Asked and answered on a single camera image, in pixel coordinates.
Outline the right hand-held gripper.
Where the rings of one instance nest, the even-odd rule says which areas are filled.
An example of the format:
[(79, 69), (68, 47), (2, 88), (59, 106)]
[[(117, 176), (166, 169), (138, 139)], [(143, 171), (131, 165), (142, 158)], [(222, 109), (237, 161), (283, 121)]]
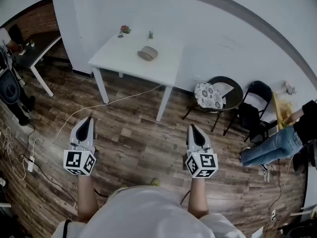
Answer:
[(187, 129), (185, 170), (192, 178), (210, 178), (218, 170), (217, 154), (211, 148), (208, 135), (197, 125)]

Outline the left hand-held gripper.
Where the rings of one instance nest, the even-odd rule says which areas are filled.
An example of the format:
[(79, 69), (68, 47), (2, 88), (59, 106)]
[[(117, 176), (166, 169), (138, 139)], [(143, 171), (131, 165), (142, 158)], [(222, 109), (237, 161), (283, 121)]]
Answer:
[(63, 167), (76, 176), (89, 176), (96, 162), (94, 156), (96, 139), (95, 121), (86, 117), (79, 121), (71, 131), (70, 143), (64, 150)]

